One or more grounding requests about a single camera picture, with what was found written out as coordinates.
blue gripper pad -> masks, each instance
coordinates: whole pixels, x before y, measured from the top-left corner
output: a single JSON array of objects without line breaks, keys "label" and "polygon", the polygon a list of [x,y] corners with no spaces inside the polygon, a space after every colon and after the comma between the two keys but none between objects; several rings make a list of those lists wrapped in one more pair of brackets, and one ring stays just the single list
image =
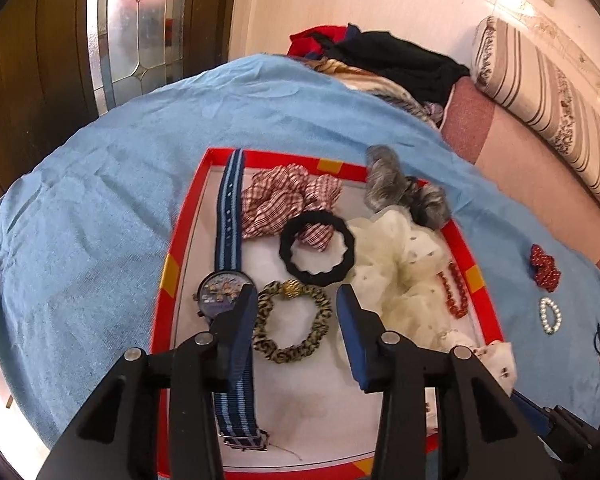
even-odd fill
[{"label": "blue gripper pad", "polygon": [[531,425],[534,433],[540,438],[546,437],[551,431],[551,422],[546,412],[533,405],[525,396],[513,390],[511,400],[520,410],[520,413],[526,418],[526,421]]},{"label": "blue gripper pad", "polygon": [[369,377],[366,369],[365,348],[361,333],[356,325],[356,310],[360,310],[360,304],[356,299],[353,288],[350,285],[339,286],[336,294],[336,311],[344,345],[347,349],[347,356],[349,357],[351,373],[360,389],[367,390]]},{"label": "blue gripper pad", "polygon": [[251,352],[251,335],[258,315],[258,293],[254,286],[245,285],[235,302],[232,314],[240,313],[235,327],[234,340],[229,347],[228,381],[230,389],[242,377],[247,357]]}]

pile of clothes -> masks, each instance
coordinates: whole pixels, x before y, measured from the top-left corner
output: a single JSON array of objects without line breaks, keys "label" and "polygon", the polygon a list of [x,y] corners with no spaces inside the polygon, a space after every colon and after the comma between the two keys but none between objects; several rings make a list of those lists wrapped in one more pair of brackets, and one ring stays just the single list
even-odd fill
[{"label": "pile of clothes", "polygon": [[440,126],[451,89],[469,69],[388,32],[321,25],[290,37],[288,56]]}]

watch buckle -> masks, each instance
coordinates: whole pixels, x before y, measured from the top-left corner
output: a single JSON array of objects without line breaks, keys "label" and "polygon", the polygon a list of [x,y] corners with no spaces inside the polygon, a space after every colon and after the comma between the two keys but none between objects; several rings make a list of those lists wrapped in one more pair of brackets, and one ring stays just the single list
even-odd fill
[{"label": "watch buckle", "polygon": [[[250,449],[252,451],[266,451],[267,444],[269,443],[269,433],[267,433],[264,430],[258,430],[258,434],[256,436],[233,436],[233,435],[223,435],[222,433],[218,433],[218,436],[220,436],[224,439],[223,444],[225,446],[231,447],[232,449],[241,449],[243,451],[246,451],[247,449]],[[262,444],[257,447],[247,446],[245,444],[232,444],[230,442],[227,442],[227,440],[229,440],[229,439],[231,439],[231,440],[254,440],[256,438],[262,439]]]}]

metal screw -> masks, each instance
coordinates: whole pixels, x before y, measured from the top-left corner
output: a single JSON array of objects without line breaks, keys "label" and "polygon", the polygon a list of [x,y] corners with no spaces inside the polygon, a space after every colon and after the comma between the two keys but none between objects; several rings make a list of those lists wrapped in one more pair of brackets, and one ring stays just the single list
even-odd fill
[{"label": "metal screw", "polygon": [[454,355],[458,359],[465,360],[471,357],[473,355],[473,352],[471,352],[471,349],[467,348],[466,346],[456,346],[454,348]]},{"label": "metal screw", "polygon": [[380,339],[387,345],[395,345],[400,342],[400,334],[388,330],[387,332],[382,332]]},{"label": "metal screw", "polygon": [[199,332],[193,336],[193,341],[196,345],[204,346],[208,345],[214,340],[214,335],[211,332]]},{"label": "metal screw", "polygon": [[142,350],[139,348],[129,348],[125,352],[125,359],[127,361],[137,361],[142,357]]}]

watch face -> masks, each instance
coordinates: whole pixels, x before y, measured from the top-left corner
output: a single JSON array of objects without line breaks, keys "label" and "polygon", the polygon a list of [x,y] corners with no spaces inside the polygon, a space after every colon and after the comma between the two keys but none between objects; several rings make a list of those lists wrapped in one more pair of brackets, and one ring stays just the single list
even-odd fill
[{"label": "watch face", "polygon": [[253,285],[251,279],[238,270],[220,270],[207,276],[198,289],[200,312],[213,319],[234,307],[243,285]]}]

